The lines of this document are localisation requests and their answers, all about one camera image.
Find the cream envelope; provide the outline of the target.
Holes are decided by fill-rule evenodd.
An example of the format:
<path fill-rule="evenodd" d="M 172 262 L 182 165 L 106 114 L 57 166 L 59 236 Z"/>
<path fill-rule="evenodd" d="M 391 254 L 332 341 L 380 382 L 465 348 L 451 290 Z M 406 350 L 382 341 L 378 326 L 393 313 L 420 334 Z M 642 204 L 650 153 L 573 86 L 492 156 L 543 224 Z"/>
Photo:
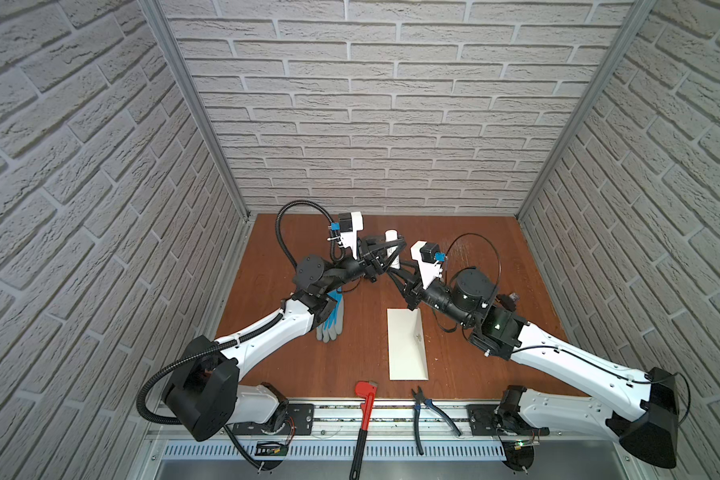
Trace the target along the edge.
<path fill-rule="evenodd" d="M 419 309 L 387 310 L 389 379 L 427 381 L 422 315 Z"/>

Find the white glue stick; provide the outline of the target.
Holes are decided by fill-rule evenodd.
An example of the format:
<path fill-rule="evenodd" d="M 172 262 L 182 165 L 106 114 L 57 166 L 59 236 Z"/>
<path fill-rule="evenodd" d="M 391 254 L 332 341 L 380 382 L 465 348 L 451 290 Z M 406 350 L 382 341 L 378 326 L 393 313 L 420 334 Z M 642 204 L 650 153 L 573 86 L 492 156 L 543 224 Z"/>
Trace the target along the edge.
<path fill-rule="evenodd" d="M 400 253 L 398 252 L 399 247 L 399 236 L 398 232 L 394 229 L 387 230 L 385 232 L 385 240 L 390 244 L 387 248 L 387 260 L 391 269 L 400 269 Z"/>

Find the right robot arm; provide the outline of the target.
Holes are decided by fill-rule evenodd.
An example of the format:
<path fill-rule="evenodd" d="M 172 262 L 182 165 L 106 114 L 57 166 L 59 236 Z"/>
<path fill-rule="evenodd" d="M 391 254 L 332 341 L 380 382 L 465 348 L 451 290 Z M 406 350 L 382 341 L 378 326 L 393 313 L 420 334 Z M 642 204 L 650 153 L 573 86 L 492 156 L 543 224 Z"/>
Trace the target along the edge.
<path fill-rule="evenodd" d="M 677 465 L 681 415 L 676 376 L 661 368 L 633 369 L 577 348 L 518 315 L 513 296 L 475 268 L 451 284 L 408 263 L 390 271 L 410 308 L 431 307 L 470 329 L 470 344 L 497 357 L 542 371 L 580 391 L 553 395 L 512 385 L 491 414 L 492 430 L 541 436 L 554 430 L 588 434 L 619 444 L 655 467 Z"/>

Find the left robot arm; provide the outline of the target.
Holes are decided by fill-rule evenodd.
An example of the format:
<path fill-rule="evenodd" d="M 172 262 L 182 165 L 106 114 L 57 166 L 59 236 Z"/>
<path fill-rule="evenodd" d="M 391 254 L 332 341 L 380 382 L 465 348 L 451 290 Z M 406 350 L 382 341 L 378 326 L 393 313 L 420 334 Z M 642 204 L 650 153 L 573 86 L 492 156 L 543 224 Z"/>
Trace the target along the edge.
<path fill-rule="evenodd" d="M 357 241 L 357 257 L 331 262 L 318 255 L 295 267 L 295 291 L 268 316 L 214 341 L 192 340 L 168 373 L 161 400 L 180 424 L 202 442 L 227 424 L 254 423 L 276 432 L 285 422 L 288 399 L 268 383 L 243 385 L 262 360 L 324 324 L 338 306 L 331 294 L 355 280 L 386 273 L 405 247 L 398 237 Z"/>

